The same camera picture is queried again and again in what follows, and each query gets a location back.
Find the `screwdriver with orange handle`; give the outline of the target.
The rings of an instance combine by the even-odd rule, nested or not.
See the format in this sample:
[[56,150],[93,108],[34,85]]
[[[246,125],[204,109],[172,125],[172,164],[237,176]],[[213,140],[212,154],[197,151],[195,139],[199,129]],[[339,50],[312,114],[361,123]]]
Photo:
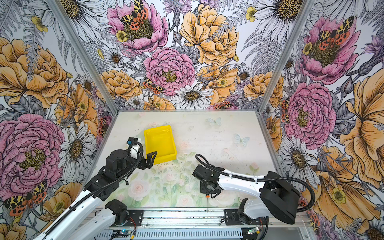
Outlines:
[[207,213],[209,213],[209,206],[210,206],[210,203],[209,203],[209,200],[210,199],[210,195],[206,195],[206,200],[207,200]]

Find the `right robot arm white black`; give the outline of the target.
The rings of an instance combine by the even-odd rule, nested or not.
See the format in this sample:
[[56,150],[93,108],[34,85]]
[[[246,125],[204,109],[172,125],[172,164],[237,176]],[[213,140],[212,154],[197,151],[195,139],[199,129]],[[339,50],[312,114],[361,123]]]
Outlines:
[[237,211],[227,214],[231,221],[255,225],[262,224],[260,219],[263,217],[274,217],[289,225],[296,222],[300,194],[275,172],[269,171],[266,176],[248,176],[198,165],[193,176],[200,181],[200,192],[211,198],[223,191],[237,191],[254,197],[243,199]]

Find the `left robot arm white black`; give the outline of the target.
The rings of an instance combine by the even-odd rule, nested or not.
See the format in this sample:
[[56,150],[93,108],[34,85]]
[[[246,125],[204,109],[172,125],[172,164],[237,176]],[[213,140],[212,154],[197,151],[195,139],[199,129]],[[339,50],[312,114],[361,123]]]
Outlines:
[[136,169],[152,168],[156,156],[156,151],[145,154],[139,140],[129,138],[128,148],[111,152],[106,158],[105,166],[91,178],[74,202],[36,238],[90,240],[110,226],[126,224],[129,219],[128,208],[119,200],[107,203],[105,208],[87,223],[83,221],[119,188],[121,181],[127,182]]

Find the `yellow plastic bin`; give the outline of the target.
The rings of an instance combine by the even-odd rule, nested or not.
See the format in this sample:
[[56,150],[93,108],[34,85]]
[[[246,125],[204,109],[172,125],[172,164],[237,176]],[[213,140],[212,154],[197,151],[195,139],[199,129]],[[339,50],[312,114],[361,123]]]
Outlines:
[[144,131],[146,153],[157,152],[154,164],[162,164],[177,159],[177,148],[170,125]]

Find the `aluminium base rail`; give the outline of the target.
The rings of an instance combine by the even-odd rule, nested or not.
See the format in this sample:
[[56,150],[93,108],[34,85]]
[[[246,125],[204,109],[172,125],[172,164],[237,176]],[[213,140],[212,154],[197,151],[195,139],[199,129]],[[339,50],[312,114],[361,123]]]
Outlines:
[[204,227],[243,227],[265,226],[282,228],[309,227],[310,220],[305,214],[299,213],[293,225],[281,222],[275,217],[264,216],[255,220],[242,221],[237,208],[147,208],[128,209],[129,220],[127,226],[138,228],[204,228]]

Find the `aluminium corner post right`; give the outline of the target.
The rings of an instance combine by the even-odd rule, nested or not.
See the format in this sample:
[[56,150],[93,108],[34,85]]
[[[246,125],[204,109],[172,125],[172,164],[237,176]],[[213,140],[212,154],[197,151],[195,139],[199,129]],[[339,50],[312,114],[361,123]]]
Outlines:
[[273,71],[273,74],[271,76],[271,80],[269,85],[266,88],[266,92],[264,93],[261,103],[258,108],[258,114],[260,115],[264,109],[266,108],[267,103],[269,102],[272,93],[274,91],[274,88],[278,84],[279,78],[281,76],[281,73],[283,71],[283,68],[286,64],[286,61],[288,60],[290,53],[297,42],[297,39],[299,37],[299,34],[301,33],[302,29],[304,28],[307,18],[310,15],[311,9],[314,5],[314,0],[307,0],[304,1],[301,7],[301,10],[299,11],[298,17],[296,19],[296,22],[293,25],[293,29],[290,32],[290,34],[287,37],[287,42],[284,46],[284,49],[279,57],[279,60],[277,62],[277,65]]

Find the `aluminium corner post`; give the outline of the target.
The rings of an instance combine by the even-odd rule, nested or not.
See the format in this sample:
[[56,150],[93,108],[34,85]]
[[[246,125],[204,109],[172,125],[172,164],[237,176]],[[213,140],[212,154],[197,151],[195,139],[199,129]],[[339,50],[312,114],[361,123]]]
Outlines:
[[297,39],[299,37],[299,34],[301,33],[302,29],[304,28],[307,18],[310,15],[311,9],[314,5],[314,0],[307,0],[304,1],[301,7],[301,10],[299,11],[298,17],[296,19],[296,22],[293,25],[293,29],[290,32],[290,34],[287,37],[287,42],[284,46],[284,49],[279,57],[279,60],[277,62],[277,65],[273,71],[273,74],[271,76],[271,80],[269,85],[266,88],[266,92],[264,93],[261,103],[258,108],[258,114],[260,115],[264,109],[266,108],[267,103],[269,102],[272,93],[274,91],[274,88],[278,84],[279,78],[281,76],[281,73],[283,71],[283,68],[286,64],[286,61],[288,60],[290,53],[297,42]]
[[89,75],[92,77],[96,86],[100,90],[100,93],[104,97],[106,104],[109,106],[112,115],[114,117],[117,116],[119,113],[119,108],[117,107],[113,98],[108,92],[96,66],[94,65],[90,55],[88,54],[84,44],[82,43],[81,38],[77,35],[77,31],[75,30],[75,27],[72,25],[70,19],[68,18],[65,9],[61,4],[61,1],[48,1],[47,4],[53,12],[54,16],[56,17],[58,23],[64,30],[66,36],[68,37],[68,40],[71,42],[72,46],[79,54],[82,63],[85,65]]

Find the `aluminium corner post left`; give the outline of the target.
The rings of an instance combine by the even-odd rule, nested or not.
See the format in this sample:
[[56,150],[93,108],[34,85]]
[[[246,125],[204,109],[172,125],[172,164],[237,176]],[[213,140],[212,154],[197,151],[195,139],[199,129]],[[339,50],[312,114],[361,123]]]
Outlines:
[[100,93],[104,97],[106,104],[109,106],[112,115],[114,117],[117,116],[119,113],[119,108],[117,107],[113,98],[108,92],[96,66],[94,65],[90,55],[88,54],[84,44],[82,43],[81,38],[77,35],[77,31],[75,30],[75,27],[72,25],[70,19],[68,18],[65,9],[61,4],[61,1],[48,1],[47,4],[53,12],[54,16],[56,17],[58,23],[64,30],[66,36],[68,37],[68,40],[71,42],[72,46],[79,54],[82,63],[85,65],[89,75],[92,77],[96,86],[100,90]]

